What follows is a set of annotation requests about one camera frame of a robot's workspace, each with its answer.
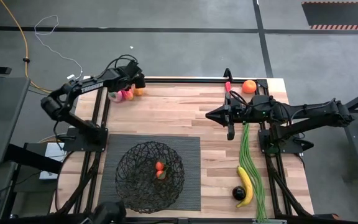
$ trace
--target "black round fruit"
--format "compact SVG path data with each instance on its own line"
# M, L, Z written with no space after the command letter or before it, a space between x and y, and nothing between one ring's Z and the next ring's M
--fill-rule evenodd
M241 186L237 186L233 188L232 194L236 200L243 200L246 197L246 190Z

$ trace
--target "warning stripe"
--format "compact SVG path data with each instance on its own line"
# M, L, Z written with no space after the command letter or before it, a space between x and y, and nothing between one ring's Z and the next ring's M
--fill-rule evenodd
M339 2L339 1L332 1L332 2L302 2L302 4L358 4L358 2L351 1L351 2Z
M358 30L358 25L313 25L310 29L315 30Z

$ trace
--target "black mount plate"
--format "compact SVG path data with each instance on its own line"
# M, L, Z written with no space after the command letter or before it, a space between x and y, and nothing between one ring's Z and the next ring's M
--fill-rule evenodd
M262 153L266 153L271 151L270 143L269 143L269 130L259 130L258 131L259 137L259 146ZM280 144L280 152L281 153L302 153L302 146L298 143L293 142L294 138L299 137L299 135L291 136L290 139L285 140L284 143Z
M103 152L106 148L106 141L109 134L109 130L106 128L101 130L101 140L95 144L89 142L85 136L80 134L78 128L68 128L67 136L75 136L75 139L65 140L63 147L64 151L68 152Z

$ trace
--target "yellow cable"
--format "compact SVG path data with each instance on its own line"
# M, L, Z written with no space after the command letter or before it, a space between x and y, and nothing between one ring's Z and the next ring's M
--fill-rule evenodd
M4 1L3 0L0 0L2 5L4 5L5 9L8 11L8 13L11 15L12 19L15 21L17 27L19 28L20 30L20 33L22 34L23 36L23 40L24 40L24 45L25 45L25 59L29 59L29 47L27 46L27 39L25 38L25 35L24 35L24 32L22 30L22 27L19 25L19 23L17 22L16 18L13 16L11 10L9 10L9 8L5 5ZM29 63L28 62L24 62L24 72L25 72L25 76L29 78L29 74L27 73L27 68L29 66ZM30 82L31 84L36 87L37 89L45 92L45 93L50 93L51 90L48 90L48 89L44 89L44 88L41 88L39 86L37 86L31 79L30 79Z

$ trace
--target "black wire basket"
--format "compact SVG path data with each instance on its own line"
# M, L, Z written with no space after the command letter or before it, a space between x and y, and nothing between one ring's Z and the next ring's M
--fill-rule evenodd
M156 163L164 161L165 178L157 178ZM175 203L183 189L181 157L166 144L149 141L127 151L116 170L116 190L127 208L153 213Z

